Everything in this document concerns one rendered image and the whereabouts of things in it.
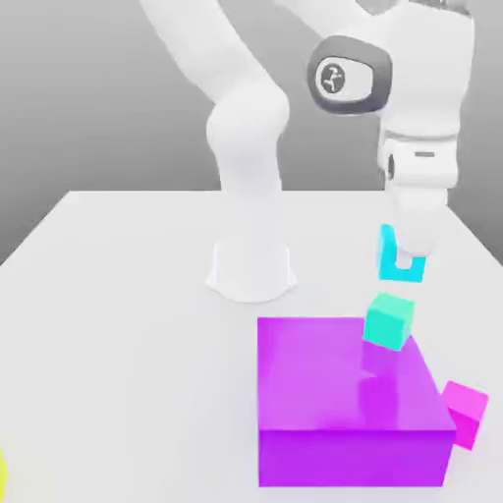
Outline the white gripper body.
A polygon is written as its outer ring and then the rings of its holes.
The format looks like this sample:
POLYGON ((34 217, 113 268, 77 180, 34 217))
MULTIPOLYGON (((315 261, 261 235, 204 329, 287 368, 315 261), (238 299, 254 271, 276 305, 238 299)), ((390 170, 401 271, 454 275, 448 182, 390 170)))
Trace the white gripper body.
POLYGON ((455 137, 385 142, 386 190, 393 201, 399 239, 439 236, 448 192, 458 183, 457 153, 455 137))

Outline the small teal cube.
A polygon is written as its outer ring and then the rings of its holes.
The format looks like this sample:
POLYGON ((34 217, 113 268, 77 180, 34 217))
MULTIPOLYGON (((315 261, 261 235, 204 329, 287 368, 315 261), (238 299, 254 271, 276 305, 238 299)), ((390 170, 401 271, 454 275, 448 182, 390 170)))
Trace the small teal cube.
POLYGON ((401 351, 411 334, 414 312, 413 301, 379 293, 367 309, 363 339, 395 352, 401 351))

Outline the small magenta cube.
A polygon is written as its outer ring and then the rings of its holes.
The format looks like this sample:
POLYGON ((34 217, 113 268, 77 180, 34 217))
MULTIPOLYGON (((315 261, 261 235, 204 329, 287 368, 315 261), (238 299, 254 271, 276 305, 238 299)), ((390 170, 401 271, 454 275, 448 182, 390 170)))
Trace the small magenta cube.
POLYGON ((448 381, 442 398, 456 425, 455 444, 472 451, 489 396, 471 387, 448 381))

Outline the large purple box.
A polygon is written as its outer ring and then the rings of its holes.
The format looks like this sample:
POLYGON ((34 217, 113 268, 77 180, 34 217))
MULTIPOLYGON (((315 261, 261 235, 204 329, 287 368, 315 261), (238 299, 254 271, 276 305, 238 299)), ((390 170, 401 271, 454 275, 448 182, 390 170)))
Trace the large purple box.
POLYGON ((360 317, 257 322, 261 487, 435 487, 456 427, 414 339, 394 352, 360 317))

